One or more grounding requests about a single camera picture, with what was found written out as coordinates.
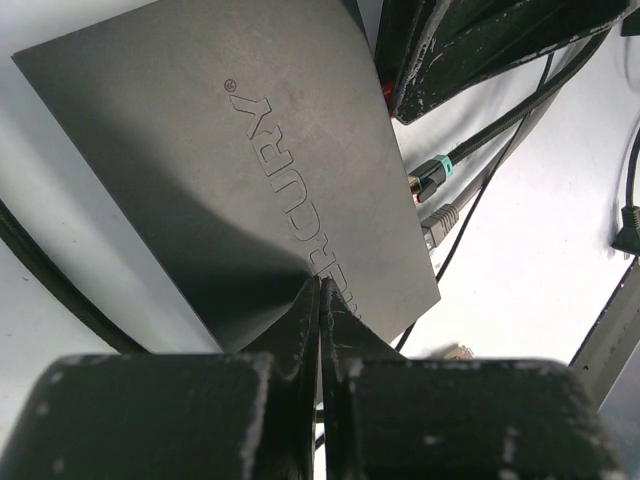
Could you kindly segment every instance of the registered trademark symbol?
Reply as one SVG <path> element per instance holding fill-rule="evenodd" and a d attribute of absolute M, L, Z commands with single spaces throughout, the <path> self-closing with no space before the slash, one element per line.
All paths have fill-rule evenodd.
<path fill-rule="evenodd" d="M 235 92 L 236 91 L 236 82 L 235 80 L 229 79 L 226 82 L 224 82 L 224 89 L 227 92 Z"/>

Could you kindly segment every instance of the gray device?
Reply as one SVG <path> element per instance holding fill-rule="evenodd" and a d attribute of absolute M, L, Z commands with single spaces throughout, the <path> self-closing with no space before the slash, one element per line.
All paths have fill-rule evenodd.
<path fill-rule="evenodd" d="M 438 301 L 353 4 L 159 0 L 14 61 L 225 350 L 311 273 L 387 341 Z"/>

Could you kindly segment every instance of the white surface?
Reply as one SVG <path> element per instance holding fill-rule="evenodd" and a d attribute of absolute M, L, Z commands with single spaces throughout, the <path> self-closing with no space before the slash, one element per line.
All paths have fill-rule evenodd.
<path fill-rule="evenodd" d="M 0 198 L 76 285 L 145 346 L 215 351 L 9 58 L 144 3 L 0 0 Z M 379 1 L 360 3 L 371 31 L 370 12 Z M 623 158 L 640 114 L 639 52 L 640 45 L 611 35 L 501 169 L 441 285 L 443 301 L 421 320 L 408 354 L 460 341 L 479 356 L 571 359 L 628 265 L 608 245 Z M 533 90 L 541 70 L 541 62 L 528 65 L 465 92 L 411 127 L 396 125 L 408 166 L 449 151 L 497 118 Z M 461 168 L 438 202 L 452 199 L 468 174 Z M 454 235 L 436 251 L 436 262 Z M 0 265 L 1 443 L 29 386 L 51 361 L 107 347 L 2 246 Z"/>

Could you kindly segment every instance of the cable connector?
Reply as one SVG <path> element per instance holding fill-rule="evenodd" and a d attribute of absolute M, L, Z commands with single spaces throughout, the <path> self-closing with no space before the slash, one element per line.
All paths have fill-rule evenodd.
<path fill-rule="evenodd" d="M 613 248 L 621 252 L 640 256 L 640 208 L 622 209 L 622 230 L 613 242 Z"/>
<path fill-rule="evenodd" d="M 426 202 L 451 175 L 453 164 L 446 155 L 438 155 L 416 168 L 409 174 L 409 185 L 416 202 Z"/>
<path fill-rule="evenodd" d="M 422 233 L 429 251 L 442 244 L 453 227 L 458 223 L 460 214 L 453 205 L 446 204 L 440 207 L 433 215 L 420 222 Z"/>

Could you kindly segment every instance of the embossed logo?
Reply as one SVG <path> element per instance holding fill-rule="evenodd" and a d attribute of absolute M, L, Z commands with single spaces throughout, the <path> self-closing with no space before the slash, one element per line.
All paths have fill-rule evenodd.
<path fill-rule="evenodd" d="M 236 83 L 227 80 L 225 89 L 228 92 L 235 91 Z M 266 98 L 254 101 L 236 95 L 229 95 L 229 99 L 236 111 L 252 116 L 247 137 L 253 143 L 253 149 L 274 194 L 286 199 L 282 213 L 286 215 L 293 235 L 305 246 L 311 270 L 320 276 L 333 278 L 355 314 L 358 306 L 354 303 L 342 268 L 329 246 L 329 238 L 322 231 L 318 210 L 309 198 L 302 176 L 295 169 L 291 152 L 280 149 L 282 130 L 278 125 L 271 132 L 260 128 L 262 120 L 272 112 L 269 101 Z"/>

